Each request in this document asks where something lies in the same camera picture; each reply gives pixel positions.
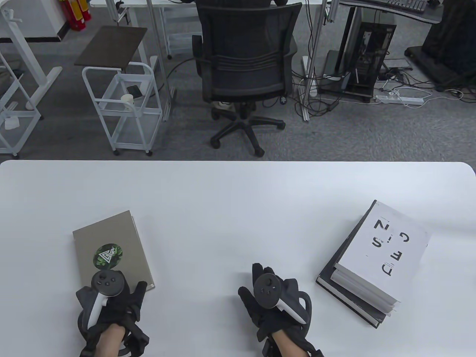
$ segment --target keyboard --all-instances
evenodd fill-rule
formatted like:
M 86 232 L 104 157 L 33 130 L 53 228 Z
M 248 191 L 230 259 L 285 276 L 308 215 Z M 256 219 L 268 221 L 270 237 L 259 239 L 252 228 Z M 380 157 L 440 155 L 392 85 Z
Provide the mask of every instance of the keyboard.
M 426 0 L 363 0 L 370 4 L 376 4 L 380 6 L 387 6 L 389 8 L 400 9 L 411 12 L 423 13 L 425 12 L 427 1 Z

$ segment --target fire extinguisher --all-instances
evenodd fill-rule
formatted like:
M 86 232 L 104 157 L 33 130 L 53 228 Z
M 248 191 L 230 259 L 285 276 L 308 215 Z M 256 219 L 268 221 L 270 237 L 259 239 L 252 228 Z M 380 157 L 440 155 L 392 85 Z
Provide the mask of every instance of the fire extinguisher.
M 83 14 L 84 20 L 89 21 L 91 20 L 91 13 L 89 12 L 89 5 L 86 0 L 78 0 L 79 7 L 81 8 L 81 12 Z
M 72 30 L 81 31 L 86 28 L 86 22 L 84 21 L 81 8 L 79 7 L 78 0 L 59 0 L 63 11 L 66 15 L 66 19 L 69 22 Z

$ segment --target hand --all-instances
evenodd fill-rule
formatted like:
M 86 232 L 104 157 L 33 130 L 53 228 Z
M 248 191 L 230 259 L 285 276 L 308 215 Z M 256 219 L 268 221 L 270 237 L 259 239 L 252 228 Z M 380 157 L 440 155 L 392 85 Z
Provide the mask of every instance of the hand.
M 274 271 L 270 267 L 263 269 L 262 265 L 259 263 L 253 264 L 253 285 L 255 284 L 258 277 L 265 273 L 274 274 Z M 281 280 L 281 283 L 293 296 L 298 296 L 298 285 L 295 279 L 282 280 L 278 276 L 277 278 Z M 243 301 L 243 304 L 245 305 L 251 320 L 256 325 L 256 327 L 258 327 L 257 337 L 259 342 L 263 341 L 266 337 L 273 341 L 272 335 L 279 336 L 281 332 L 284 332 L 293 344 L 298 346 L 300 349 L 309 352 L 311 356 L 322 356 L 321 351 L 316 351 L 314 346 L 306 340 L 307 329 L 304 330 L 303 325 L 293 319 L 287 312 L 280 311 L 277 307 L 272 309 L 263 308 L 260 304 L 258 304 L 251 292 L 245 287 L 240 287 L 238 289 L 238 295 L 240 296 L 241 301 Z
M 140 321 L 140 308 L 142 307 L 142 301 L 146 293 L 147 283 L 140 281 L 137 283 L 135 291 L 131 294 L 129 285 L 124 278 L 124 289 L 117 296 L 108 298 L 108 303 L 102 308 L 99 315 L 99 324 L 112 324 L 116 323 L 121 325 L 121 321 L 125 318 L 126 314 L 132 314 L 131 317 L 134 321 Z
M 265 273 L 274 274 L 274 271 L 270 267 L 263 269 L 263 266 L 259 263 L 253 264 L 253 285 L 256 280 Z M 251 317 L 251 321 L 253 321 L 256 327 L 258 327 L 256 335 L 259 342 L 263 341 L 274 332 L 289 328 L 293 325 L 299 325 L 295 319 L 289 316 L 286 312 L 280 311 L 277 307 L 272 309 L 265 309 L 262 307 L 258 304 L 251 292 L 245 287 L 240 287 L 238 289 L 238 295 L 240 296 L 241 301 L 243 301 L 243 304 L 248 311 L 248 315 Z

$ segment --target chair backrest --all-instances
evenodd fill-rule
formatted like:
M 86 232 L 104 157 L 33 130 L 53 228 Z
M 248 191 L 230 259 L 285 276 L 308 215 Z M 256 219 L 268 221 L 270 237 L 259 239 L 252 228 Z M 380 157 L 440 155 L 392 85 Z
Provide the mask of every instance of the chair backrest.
M 292 87 L 290 44 L 301 6 L 239 9 L 197 4 L 202 79 L 210 82 L 204 83 L 210 89 L 204 97 L 236 102 L 287 94 L 289 83 Z

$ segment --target circular sticker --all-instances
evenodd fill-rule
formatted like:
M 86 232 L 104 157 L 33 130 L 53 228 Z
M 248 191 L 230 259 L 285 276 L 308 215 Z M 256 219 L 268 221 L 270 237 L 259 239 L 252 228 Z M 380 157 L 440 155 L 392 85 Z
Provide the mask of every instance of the circular sticker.
M 100 270 L 114 268 L 122 258 L 122 248 L 114 243 L 105 244 L 96 250 L 92 260 L 94 266 Z

